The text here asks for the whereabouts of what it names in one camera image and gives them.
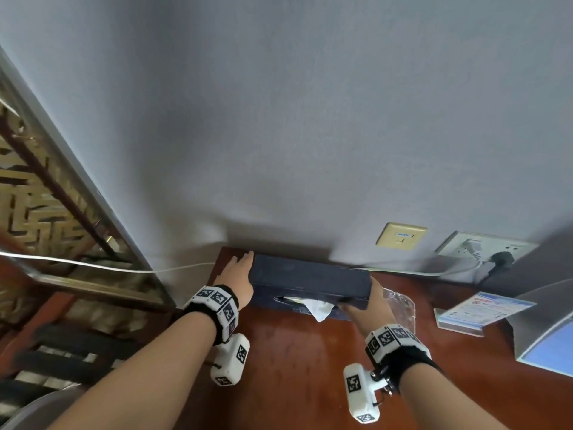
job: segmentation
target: tissue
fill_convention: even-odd
[[[312,316],[318,321],[324,321],[326,317],[332,311],[334,305],[332,303],[322,302],[320,300],[314,299],[299,299],[297,297],[285,297],[285,299],[289,299],[295,303],[300,303],[306,306],[306,308],[310,311]]]

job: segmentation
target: wall socket plate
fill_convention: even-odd
[[[438,255],[474,260],[473,255],[462,247],[462,244],[468,239],[481,243],[484,261],[491,260],[492,255],[497,252],[510,252],[513,258],[518,260],[539,246],[536,243],[520,239],[455,231],[435,252]]]

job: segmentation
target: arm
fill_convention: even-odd
[[[252,252],[239,262],[233,257],[214,283],[233,289],[239,309],[253,296],[248,280],[252,264]],[[183,316],[88,390],[49,430],[171,429],[216,333],[209,316]]]
[[[343,308],[363,337],[383,325],[396,323],[383,289],[372,278],[372,290],[365,311],[351,306]],[[400,394],[421,428],[431,430],[506,429],[468,396],[454,386],[442,373],[426,363],[408,368],[399,382]]]

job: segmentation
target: white cable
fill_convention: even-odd
[[[165,268],[162,270],[129,270],[127,268],[107,267],[105,265],[89,264],[87,262],[81,262],[81,261],[63,260],[61,258],[52,258],[51,256],[28,255],[28,254],[11,253],[11,252],[0,252],[0,256],[7,256],[10,258],[24,258],[26,260],[43,260],[43,261],[65,262],[67,264],[83,265],[86,267],[101,268],[102,270],[111,270],[114,272],[124,272],[124,273],[163,273],[163,272],[172,272],[173,270],[181,270],[184,268],[199,267],[200,265],[214,265],[215,264],[214,262],[200,262],[198,264],[182,265],[180,267]]]
[[[182,265],[180,267],[172,267],[166,268],[162,270],[130,270],[127,268],[116,268],[116,267],[107,267],[105,265],[99,264],[89,264],[88,262],[81,262],[81,261],[74,261],[74,260],[64,260],[61,258],[53,258],[51,256],[40,256],[40,255],[28,255],[28,254],[21,254],[21,253],[11,253],[11,252],[1,252],[0,256],[7,256],[10,258],[23,258],[27,260],[43,260],[43,261],[54,261],[54,262],[64,262],[67,264],[75,264],[75,265],[83,265],[85,267],[94,267],[100,268],[102,270],[111,270],[114,272],[124,272],[124,273],[165,273],[165,272],[172,272],[174,270],[182,270],[185,268],[192,268],[192,267],[199,267],[200,265],[214,265],[214,262],[199,262],[198,264],[189,264],[189,265]],[[477,265],[474,265],[471,268],[464,268],[458,271],[448,271],[448,272],[440,272],[440,273],[425,273],[425,272],[409,272],[403,270],[388,270],[388,269],[380,269],[376,267],[353,267],[359,270],[368,270],[370,272],[383,272],[383,273],[400,273],[400,274],[415,274],[417,276],[445,276],[447,274],[457,274],[457,273],[465,273],[475,270],[483,264],[482,261],[478,261]]]
[[[376,267],[372,267],[372,268],[370,268],[370,267],[354,267],[354,268],[360,269],[360,270],[368,270],[369,272],[415,274],[416,276],[437,277],[437,276],[446,276],[446,275],[450,275],[450,274],[471,272],[472,270],[477,270],[479,267],[481,267],[482,264],[483,264],[482,261],[477,261],[476,265],[469,267],[469,268],[466,267],[466,268],[463,268],[461,270],[452,270],[452,271],[446,271],[446,272],[440,272],[440,273],[409,272],[409,271],[405,271],[405,270],[387,270],[387,269],[376,268]]]

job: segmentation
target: paper card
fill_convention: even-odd
[[[516,314],[535,303],[511,297],[479,292],[475,296],[445,311],[439,321],[473,328],[482,328],[510,315]]]

